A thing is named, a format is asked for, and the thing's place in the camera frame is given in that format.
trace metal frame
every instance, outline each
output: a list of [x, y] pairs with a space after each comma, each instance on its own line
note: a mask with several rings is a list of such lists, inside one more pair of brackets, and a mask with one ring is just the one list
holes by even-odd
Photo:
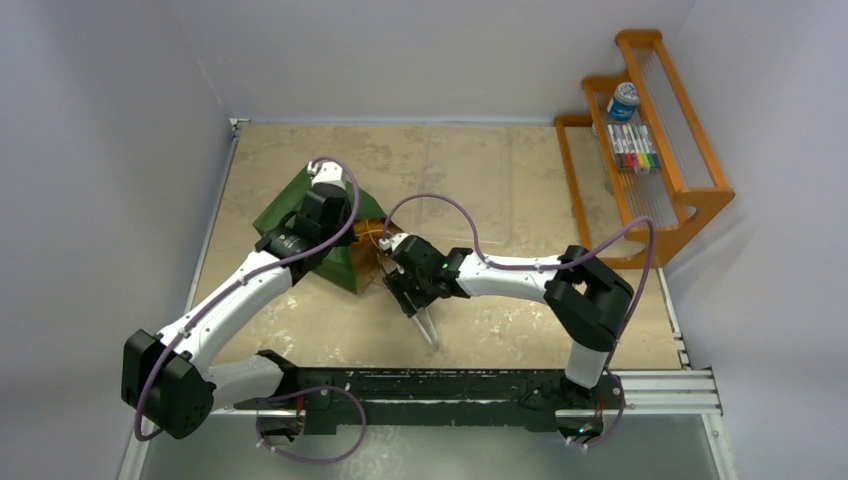
[[[200, 256], [197, 261], [188, 298], [186, 299], [185, 312], [191, 309], [194, 300], [197, 283], [200, 279], [201, 269], [206, 259], [209, 241], [212, 237], [212, 229], [215, 225], [215, 219], [218, 216], [218, 210], [224, 195], [224, 187], [226, 186], [236, 147], [241, 136], [241, 129], [245, 123], [250, 122], [249, 119], [243, 118], [234, 118], [230, 119], [230, 121], [233, 125], [233, 139], [227, 158], [225, 174], [221, 179], [217, 201], [215, 202], [209, 226], [207, 227], [201, 245]], [[675, 315], [674, 307], [669, 296], [665, 272], [662, 268], [657, 269], [657, 278], [660, 282], [666, 313], [668, 314], [675, 345], [677, 346], [681, 370], [616, 371], [615, 373], [621, 377], [624, 390], [627, 393], [627, 407], [624, 413], [626, 415], [700, 415], [704, 423], [704, 431], [709, 441], [719, 478], [721, 480], [737, 480], [738, 475], [735, 470], [728, 437], [722, 423], [721, 403], [712, 371], [692, 370], [689, 363], [689, 355], [686, 351], [686, 344], [683, 341], [680, 325], [677, 322], [677, 316]], [[585, 416], [592, 413], [582, 410], [560, 410], [557, 411], [557, 416]], [[223, 408], [213, 411], [210, 415], [294, 418], [295, 412], [292, 410], [235, 410], [232, 408]], [[145, 421], [145, 423], [147, 429], [152, 428], [150, 422]], [[127, 451], [118, 475], [119, 480], [137, 480], [141, 477], [147, 449], [148, 443], [138, 442], [135, 437], [130, 435], [130, 441], [127, 445]]]

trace transparent plastic tray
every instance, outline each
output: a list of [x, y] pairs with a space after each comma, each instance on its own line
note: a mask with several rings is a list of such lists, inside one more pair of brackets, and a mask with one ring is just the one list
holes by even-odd
[[[418, 192], [453, 198], [471, 214], [481, 242], [506, 243], [512, 227], [506, 129], [432, 127], [424, 155]], [[424, 237], [472, 239], [465, 217], [436, 199], [417, 202], [414, 231]]]

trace green bag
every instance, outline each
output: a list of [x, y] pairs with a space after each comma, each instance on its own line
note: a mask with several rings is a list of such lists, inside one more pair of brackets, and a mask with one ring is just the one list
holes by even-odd
[[[260, 235], [276, 228], [285, 214], [300, 209], [303, 196], [311, 184], [312, 180], [306, 172], [306, 167], [304, 167], [253, 221], [253, 228]], [[352, 200], [353, 186], [349, 183], [347, 184], [347, 193]], [[356, 212], [356, 219], [382, 220], [385, 218], [386, 213], [380, 208], [380, 204], [368, 192], [360, 188], [359, 211]], [[333, 248], [314, 273], [345, 290], [361, 293], [379, 272], [379, 265], [376, 263], [376, 251], [376, 247], [370, 241], [359, 242], [358, 245], [355, 244], [351, 247]]]

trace tiered wooden organizer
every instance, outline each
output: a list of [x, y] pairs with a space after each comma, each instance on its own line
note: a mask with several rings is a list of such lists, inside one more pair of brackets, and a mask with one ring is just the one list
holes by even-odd
[[[575, 217], [584, 245], [591, 246], [589, 225], [565, 133], [570, 127], [597, 126], [598, 141], [622, 225], [639, 215], [657, 222], [654, 266], [668, 263], [735, 193], [727, 185], [683, 83], [656, 30], [624, 30], [616, 36], [627, 69], [620, 75], [591, 76], [583, 80], [589, 114], [556, 118]], [[633, 82], [639, 93], [638, 117], [648, 125], [660, 157], [660, 172], [638, 175], [616, 166], [602, 111], [621, 82]], [[639, 226], [625, 239], [647, 244], [648, 230]], [[604, 257], [613, 268], [641, 268], [645, 249], [638, 253]]]

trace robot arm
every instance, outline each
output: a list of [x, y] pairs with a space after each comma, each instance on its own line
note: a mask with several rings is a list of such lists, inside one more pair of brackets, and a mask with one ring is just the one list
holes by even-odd
[[[146, 399], [144, 415], [174, 438], [193, 432], [209, 412], [225, 405], [272, 395], [283, 378], [280, 366], [262, 355], [211, 367], [224, 345], [271, 300], [321, 264], [330, 248], [280, 266], [338, 232], [351, 213], [343, 171], [333, 162], [311, 167], [312, 186], [298, 212], [265, 234], [239, 268], [190, 312], [155, 336], [139, 330], [124, 345], [121, 397], [137, 408], [142, 388], [165, 346], [183, 338], [165, 361]], [[334, 246], [355, 240], [350, 229]], [[261, 273], [246, 278], [250, 272]], [[207, 304], [225, 295], [208, 312]], [[197, 315], [199, 322], [187, 332]]]
[[[415, 235], [394, 235], [381, 248], [397, 264], [386, 275], [386, 286], [409, 317], [448, 297], [500, 295], [548, 305], [574, 340], [565, 376], [584, 388], [597, 385], [633, 298], [632, 287], [597, 258], [571, 270], [503, 270], [490, 267], [469, 248], [443, 255]], [[573, 245], [562, 256], [488, 259], [541, 266], [568, 263], [586, 252]], [[575, 288], [580, 284], [586, 286], [582, 293]]]

